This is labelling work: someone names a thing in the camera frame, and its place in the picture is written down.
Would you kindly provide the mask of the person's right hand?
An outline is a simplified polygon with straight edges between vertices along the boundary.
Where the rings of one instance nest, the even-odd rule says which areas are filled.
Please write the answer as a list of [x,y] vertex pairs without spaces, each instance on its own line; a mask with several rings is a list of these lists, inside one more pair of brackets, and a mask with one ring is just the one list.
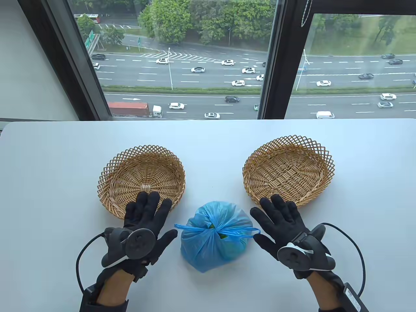
[[253,238],[260,248],[278,261],[277,252],[280,248],[300,234],[309,234],[310,230],[305,226],[294,202],[286,202],[280,195],[274,194],[270,199],[261,198],[259,203],[261,207],[251,208],[250,215],[266,235],[257,233]]

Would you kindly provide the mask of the person's left hand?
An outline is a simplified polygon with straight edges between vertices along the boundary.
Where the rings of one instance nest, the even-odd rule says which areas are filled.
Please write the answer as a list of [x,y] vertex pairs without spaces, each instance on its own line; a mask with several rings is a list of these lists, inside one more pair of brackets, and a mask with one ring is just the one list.
[[102,260],[104,281],[122,273],[137,282],[147,274],[147,267],[154,265],[178,236],[175,229],[160,236],[171,208],[171,199],[160,202],[156,191],[140,192],[135,201],[127,204],[123,227],[104,232],[108,246]]

